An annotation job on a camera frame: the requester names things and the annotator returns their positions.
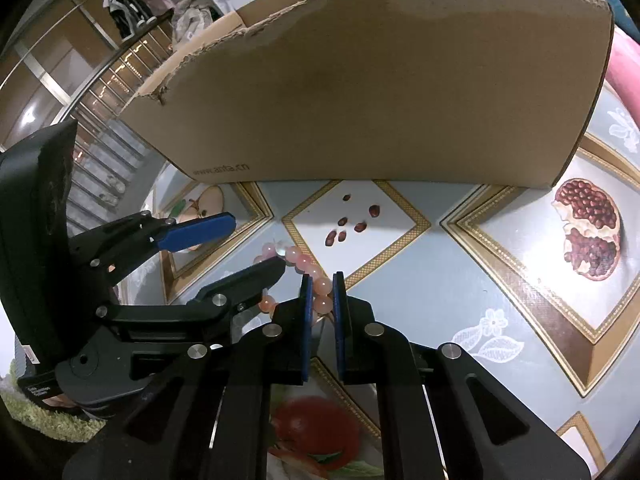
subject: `cardboard box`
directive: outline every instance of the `cardboard box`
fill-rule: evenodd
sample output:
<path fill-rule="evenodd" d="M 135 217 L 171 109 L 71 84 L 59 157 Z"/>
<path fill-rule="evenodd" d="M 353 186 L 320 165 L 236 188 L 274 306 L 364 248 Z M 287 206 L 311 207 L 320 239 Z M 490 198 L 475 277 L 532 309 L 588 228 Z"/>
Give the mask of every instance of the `cardboard box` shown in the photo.
<path fill-rule="evenodd" d="M 121 113 L 189 176 L 548 187 L 588 124 L 605 0 L 255 0 Z"/>

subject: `metal screw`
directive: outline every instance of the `metal screw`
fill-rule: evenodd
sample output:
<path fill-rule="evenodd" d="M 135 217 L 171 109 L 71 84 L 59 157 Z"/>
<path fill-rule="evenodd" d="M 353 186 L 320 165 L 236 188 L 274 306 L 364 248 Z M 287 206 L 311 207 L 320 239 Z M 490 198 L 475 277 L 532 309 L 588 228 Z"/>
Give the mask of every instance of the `metal screw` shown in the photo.
<path fill-rule="evenodd" d="M 444 343 L 441 352 L 447 359 L 457 359 L 462 355 L 462 350 L 455 343 Z"/>
<path fill-rule="evenodd" d="M 214 294 L 211 298 L 211 303 L 215 306 L 223 306 L 226 304 L 226 296 L 224 294 Z"/>
<path fill-rule="evenodd" d="M 282 333 L 282 327 L 277 323 L 269 323 L 262 327 L 262 333 L 267 337 L 277 337 Z"/>
<path fill-rule="evenodd" d="M 380 325 L 380 323 L 369 323 L 365 325 L 364 332 L 372 337 L 377 337 L 385 333 L 385 327 Z"/>
<path fill-rule="evenodd" d="M 201 357 L 204 357 L 205 355 L 207 355 L 207 347 L 204 345 L 201 345 L 200 343 L 191 345 L 187 350 L 187 355 L 191 359 L 200 359 Z"/>

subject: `pink pillow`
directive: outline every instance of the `pink pillow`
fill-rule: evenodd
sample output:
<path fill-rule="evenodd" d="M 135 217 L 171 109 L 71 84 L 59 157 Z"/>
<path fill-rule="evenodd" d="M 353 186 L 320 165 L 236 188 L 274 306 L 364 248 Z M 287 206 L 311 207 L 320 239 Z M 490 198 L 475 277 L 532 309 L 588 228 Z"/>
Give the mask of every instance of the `pink pillow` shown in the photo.
<path fill-rule="evenodd" d="M 613 34 L 606 79 L 636 124 L 640 124 L 640 45 L 617 27 Z"/>

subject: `bead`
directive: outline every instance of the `bead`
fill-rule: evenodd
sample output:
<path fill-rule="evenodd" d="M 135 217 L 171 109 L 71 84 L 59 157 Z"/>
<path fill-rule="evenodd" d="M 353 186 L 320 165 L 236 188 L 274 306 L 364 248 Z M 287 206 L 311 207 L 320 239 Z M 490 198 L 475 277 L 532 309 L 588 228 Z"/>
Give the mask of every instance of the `bead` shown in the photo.
<path fill-rule="evenodd" d="M 274 300 L 272 296 L 265 294 L 262 297 L 262 301 L 258 303 L 258 308 L 263 312 L 271 313 L 276 308 L 276 305 L 276 300 Z"/>
<path fill-rule="evenodd" d="M 308 254 L 300 253 L 300 256 L 298 256 L 298 259 L 296 260 L 296 269 L 300 272 L 306 272 L 306 268 L 312 264 L 313 262 Z"/>
<path fill-rule="evenodd" d="M 322 278 L 322 269 L 320 267 L 318 267 L 317 265 L 314 264 L 310 264 L 309 266 L 306 267 L 305 272 L 311 276 L 311 278 L 315 281 L 318 278 Z"/>
<path fill-rule="evenodd" d="M 276 244 L 268 243 L 262 246 L 262 257 L 266 260 L 276 255 Z"/>
<path fill-rule="evenodd" d="M 313 309 L 318 314 L 328 314 L 334 309 L 334 302 L 326 296 L 316 296 Z"/>
<path fill-rule="evenodd" d="M 320 278 L 314 280 L 314 292 L 318 296 L 327 296 L 333 288 L 334 284 L 329 278 L 326 278 L 325 276 L 320 276 Z"/>
<path fill-rule="evenodd" d="M 276 242 L 276 254 L 279 257 L 284 258 L 285 254 L 287 253 L 287 247 L 289 247 L 289 244 L 284 240 Z"/>
<path fill-rule="evenodd" d="M 300 248 L 292 245 L 291 247 L 287 247 L 287 252 L 285 253 L 284 259 L 287 260 L 290 264 L 295 264 L 300 254 L 302 254 Z"/>

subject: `white label sticker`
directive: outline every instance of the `white label sticker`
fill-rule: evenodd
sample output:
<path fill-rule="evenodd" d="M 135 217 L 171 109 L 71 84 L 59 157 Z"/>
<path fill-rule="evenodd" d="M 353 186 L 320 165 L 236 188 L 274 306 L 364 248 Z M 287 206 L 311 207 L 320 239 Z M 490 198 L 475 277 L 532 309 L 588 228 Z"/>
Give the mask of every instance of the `white label sticker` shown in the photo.
<path fill-rule="evenodd" d="M 24 350 L 24 353 L 27 354 L 27 357 L 29 358 L 29 361 L 31 361 L 32 364 L 34 365 L 40 364 L 40 360 L 36 357 L 36 354 L 31 349 L 30 345 L 22 345 L 22 349 Z"/>

